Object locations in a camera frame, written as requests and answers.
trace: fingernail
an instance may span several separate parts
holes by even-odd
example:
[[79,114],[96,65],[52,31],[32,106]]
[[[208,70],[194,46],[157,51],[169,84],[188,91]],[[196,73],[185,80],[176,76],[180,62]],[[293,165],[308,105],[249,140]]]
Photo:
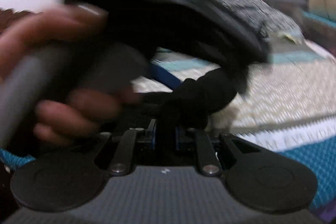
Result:
[[108,12],[105,11],[104,9],[101,9],[97,6],[88,3],[80,3],[78,4],[78,7],[89,13],[92,13],[95,16],[106,16],[108,14]]

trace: white patterned fabric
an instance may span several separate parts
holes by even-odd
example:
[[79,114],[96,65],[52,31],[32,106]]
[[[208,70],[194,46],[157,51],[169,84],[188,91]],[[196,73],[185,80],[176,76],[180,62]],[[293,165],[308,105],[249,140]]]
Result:
[[[215,65],[201,69],[172,72],[179,79],[197,79]],[[168,91],[160,83],[147,79],[135,81],[139,92]],[[249,95],[239,95],[222,111],[212,116],[215,128],[237,131],[283,125],[336,113],[336,64],[330,59],[314,62],[273,65],[267,70],[253,65],[250,70]]]
[[303,43],[303,34],[295,21],[264,1],[222,0],[221,2],[262,37],[281,37],[287,34],[294,42]]
[[236,133],[242,139],[267,148],[283,152],[304,145],[320,143],[336,136],[336,115],[300,122],[281,129],[261,130],[253,133]]

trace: gray handle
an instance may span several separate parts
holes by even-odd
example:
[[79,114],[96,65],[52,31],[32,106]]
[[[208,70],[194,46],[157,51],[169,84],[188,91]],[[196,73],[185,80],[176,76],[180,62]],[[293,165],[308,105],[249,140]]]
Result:
[[[52,44],[26,56],[0,89],[0,148],[4,148],[53,77],[71,60],[72,51]],[[81,87],[109,93],[147,72],[147,61],[135,49],[112,44],[80,82]]]

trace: black fabric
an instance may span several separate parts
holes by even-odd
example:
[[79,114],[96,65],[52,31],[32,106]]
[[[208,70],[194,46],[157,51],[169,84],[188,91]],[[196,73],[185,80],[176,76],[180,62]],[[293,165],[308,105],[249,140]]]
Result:
[[6,172],[5,165],[0,162],[0,222],[19,209],[10,189],[12,174]]
[[157,150],[175,148],[175,128],[204,129],[208,116],[226,107],[236,96],[231,81],[222,69],[206,73],[197,81],[186,79],[173,92],[143,94],[143,103],[125,108],[104,131],[121,136],[129,128],[147,128],[151,119],[157,120]]
[[247,88],[248,65],[266,62],[268,44],[217,0],[65,0],[110,11],[104,35],[148,59],[164,47],[219,64],[238,92]]

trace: metal bolt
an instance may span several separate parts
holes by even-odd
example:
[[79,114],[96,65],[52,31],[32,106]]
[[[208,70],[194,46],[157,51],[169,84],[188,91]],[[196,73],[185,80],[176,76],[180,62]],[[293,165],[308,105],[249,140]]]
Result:
[[216,174],[218,171],[219,168],[216,165],[209,164],[203,167],[203,172],[209,175]]
[[111,172],[113,173],[122,173],[125,172],[127,170],[126,165],[124,164],[113,164],[111,167]]

